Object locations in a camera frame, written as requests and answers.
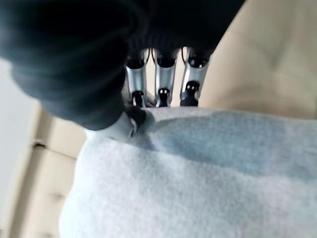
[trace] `light blue towel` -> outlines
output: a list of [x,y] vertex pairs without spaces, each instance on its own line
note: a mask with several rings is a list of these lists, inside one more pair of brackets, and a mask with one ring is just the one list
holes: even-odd
[[316,238],[317,121],[154,109],[86,142],[62,238]]

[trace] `robotic hand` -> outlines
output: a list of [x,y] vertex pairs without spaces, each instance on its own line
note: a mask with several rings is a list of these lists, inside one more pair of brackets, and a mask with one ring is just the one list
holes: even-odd
[[[197,106],[210,55],[243,3],[0,0],[0,56],[12,62],[22,90],[53,115],[131,135],[122,128],[135,130],[146,118],[147,49],[155,52],[155,104],[168,107],[177,52],[188,47],[181,105]],[[126,78],[133,107],[121,96]]]
[[[173,97],[175,69],[179,49],[160,51],[152,49],[155,72],[155,104],[156,107],[169,107]],[[181,87],[180,106],[198,106],[200,92],[213,50],[198,51],[188,48],[185,60],[185,72]],[[145,107],[147,100],[146,87],[146,50],[129,56],[126,65],[131,103],[137,107]]]

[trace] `beige surface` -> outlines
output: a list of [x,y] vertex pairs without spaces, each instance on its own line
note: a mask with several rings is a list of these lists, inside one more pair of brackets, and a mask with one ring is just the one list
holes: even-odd
[[315,119],[316,26],[316,0],[248,0],[213,55],[200,105]]
[[52,151],[77,158],[85,139],[82,127],[71,121],[54,118],[46,145]]
[[58,219],[74,175],[75,159],[43,151],[19,238],[58,237]]

